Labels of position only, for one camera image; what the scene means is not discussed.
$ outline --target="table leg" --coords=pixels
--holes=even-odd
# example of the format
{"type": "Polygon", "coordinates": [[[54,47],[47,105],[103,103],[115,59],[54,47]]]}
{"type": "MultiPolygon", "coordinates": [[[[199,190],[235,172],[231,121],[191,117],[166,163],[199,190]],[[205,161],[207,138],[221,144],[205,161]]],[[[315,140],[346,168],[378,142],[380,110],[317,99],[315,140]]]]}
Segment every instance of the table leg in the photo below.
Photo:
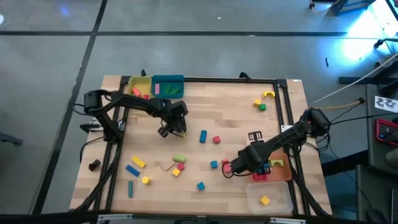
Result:
{"type": "Polygon", "coordinates": [[[338,174],[340,172],[346,172],[355,169],[356,165],[368,165],[368,150],[357,152],[355,154],[335,159],[334,161],[326,162],[322,164],[322,171],[325,177],[338,174]]]}
{"type": "Polygon", "coordinates": [[[2,142],[11,142],[14,144],[22,144],[23,140],[14,138],[8,134],[0,133],[0,141],[2,142]]]}

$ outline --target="plastic bin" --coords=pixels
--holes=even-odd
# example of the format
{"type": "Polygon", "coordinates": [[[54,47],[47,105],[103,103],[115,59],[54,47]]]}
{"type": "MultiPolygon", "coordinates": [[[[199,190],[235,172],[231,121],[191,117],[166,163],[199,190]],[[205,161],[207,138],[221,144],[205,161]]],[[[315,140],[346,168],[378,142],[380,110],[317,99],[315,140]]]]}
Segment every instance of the plastic bin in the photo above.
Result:
{"type": "Polygon", "coordinates": [[[160,99],[177,99],[184,95],[184,76],[183,75],[154,75],[152,77],[152,94],[160,99]],[[159,94],[155,94],[155,85],[160,85],[159,94]],[[176,94],[166,93],[167,86],[170,86],[170,91],[178,88],[176,94]]]}
{"type": "Polygon", "coordinates": [[[289,213],[293,210],[289,187],[284,181],[249,184],[246,193],[248,206],[253,214],[289,213]],[[261,203],[262,196],[269,198],[267,205],[261,203]]]}
{"type": "Polygon", "coordinates": [[[275,182],[282,180],[290,180],[292,178],[292,172],[290,171],[289,158],[284,152],[275,151],[271,153],[268,158],[269,164],[271,164],[271,159],[282,159],[284,161],[284,166],[274,165],[271,166],[271,173],[264,174],[265,179],[262,178],[264,175],[259,175],[257,173],[252,174],[253,181],[256,182],[275,182]]]}
{"type": "Polygon", "coordinates": [[[129,86],[127,88],[127,93],[128,95],[134,96],[132,94],[132,88],[136,87],[141,94],[141,97],[143,98],[144,95],[148,95],[149,99],[153,98],[154,96],[150,92],[152,84],[152,78],[151,77],[131,77],[129,79],[129,86]]]}

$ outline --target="white cable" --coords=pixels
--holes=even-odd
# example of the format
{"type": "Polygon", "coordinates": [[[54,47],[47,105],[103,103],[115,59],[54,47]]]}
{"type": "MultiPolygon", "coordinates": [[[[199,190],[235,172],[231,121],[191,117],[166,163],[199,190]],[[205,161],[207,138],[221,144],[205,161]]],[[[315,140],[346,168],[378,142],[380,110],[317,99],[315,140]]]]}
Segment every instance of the white cable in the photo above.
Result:
{"type": "Polygon", "coordinates": [[[328,98],[329,96],[334,95],[334,94],[340,92],[341,90],[344,90],[345,88],[348,88],[348,87],[350,87],[350,86],[352,86],[352,85],[355,85],[356,83],[360,82],[362,79],[364,79],[364,78],[366,78],[366,77],[368,77],[368,76],[370,76],[370,75],[373,75],[374,72],[378,71],[378,70],[379,70],[380,68],[382,68],[385,64],[387,64],[387,63],[389,63],[391,60],[395,59],[395,57],[396,57],[397,55],[398,55],[398,53],[394,54],[391,58],[389,58],[389,59],[386,60],[384,63],[382,63],[382,64],[381,64],[380,66],[378,66],[375,70],[369,72],[367,75],[365,75],[364,77],[360,78],[359,80],[356,80],[355,82],[353,82],[353,83],[351,83],[351,84],[349,84],[349,85],[346,85],[346,86],[344,86],[343,88],[341,88],[341,89],[339,89],[339,90],[336,90],[336,91],[334,91],[333,93],[330,93],[329,95],[320,98],[319,100],[315,100],[314,102],[312,102],[312,103],[310,103],[310,104],[308,104],[308,105],[312,105],[312,104],[317,103],[317,102],[319,102],[319,101],[321,101],[321,100],[323,100],[323,99],[326,99],[326,98],[328,98]]]}

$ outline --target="red box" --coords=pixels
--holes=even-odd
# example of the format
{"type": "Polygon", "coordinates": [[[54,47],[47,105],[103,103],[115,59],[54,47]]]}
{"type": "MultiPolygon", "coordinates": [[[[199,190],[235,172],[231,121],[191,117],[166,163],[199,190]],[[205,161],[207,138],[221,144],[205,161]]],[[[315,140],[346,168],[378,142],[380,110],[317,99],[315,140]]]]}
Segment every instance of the red box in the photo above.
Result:
{"type": "Polygon", "coordinates": [[[218,143],[220,143],[220,141],[221,141],[221,139],[220,139],[220,137],[219,137],[219,136],[215,136],[215,137],[213,137],[213,142],[214,142],[215,144],[218,144],[218,143]]]}
{"type": "Polygon", "coordinates": [[[182,162],[180,162],[179,164],[177,164],[177,169],[179,171],[183,170],[185,168],[184,164],[182,162]]]}

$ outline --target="yellow arch block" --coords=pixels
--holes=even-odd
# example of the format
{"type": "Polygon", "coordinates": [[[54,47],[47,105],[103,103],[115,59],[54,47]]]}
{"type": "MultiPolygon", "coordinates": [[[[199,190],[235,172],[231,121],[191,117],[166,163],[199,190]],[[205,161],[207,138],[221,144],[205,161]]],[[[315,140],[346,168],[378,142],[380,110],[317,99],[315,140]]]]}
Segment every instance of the yellow arch block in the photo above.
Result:
{"type": "Polygon", "coordinates": [[[264,93],[262,93],[263,98],[265,98],[266,96],[270,96],[270,97],[274,98],[275,92],[274,91],[265,91],[264,93]]]}

